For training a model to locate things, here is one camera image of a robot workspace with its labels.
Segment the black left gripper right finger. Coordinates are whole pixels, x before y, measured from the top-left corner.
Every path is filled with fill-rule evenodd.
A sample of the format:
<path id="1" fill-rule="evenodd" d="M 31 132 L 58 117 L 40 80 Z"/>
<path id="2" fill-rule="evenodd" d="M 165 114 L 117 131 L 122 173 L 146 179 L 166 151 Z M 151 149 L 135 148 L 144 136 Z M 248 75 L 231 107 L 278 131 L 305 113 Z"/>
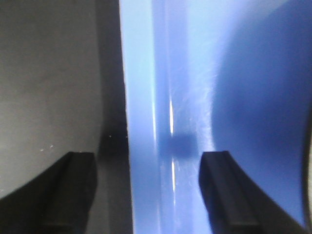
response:
<path id="1" fill-rule="evenodd" d="M 306 234 L 228 151 L 204 152 L 198 182 L 214 234 Z"/>

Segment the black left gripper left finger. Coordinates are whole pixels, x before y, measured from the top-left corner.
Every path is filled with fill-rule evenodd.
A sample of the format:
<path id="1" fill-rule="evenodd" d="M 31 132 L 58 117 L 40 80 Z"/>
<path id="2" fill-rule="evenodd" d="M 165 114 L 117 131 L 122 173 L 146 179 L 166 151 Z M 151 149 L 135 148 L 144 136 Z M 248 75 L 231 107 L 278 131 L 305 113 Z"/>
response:
<path id="1" fill-rule="evenodd" d="M 93 153 L 68 152 L 1 198 L 2 234 L 83 234 L 97 189 Z"/>

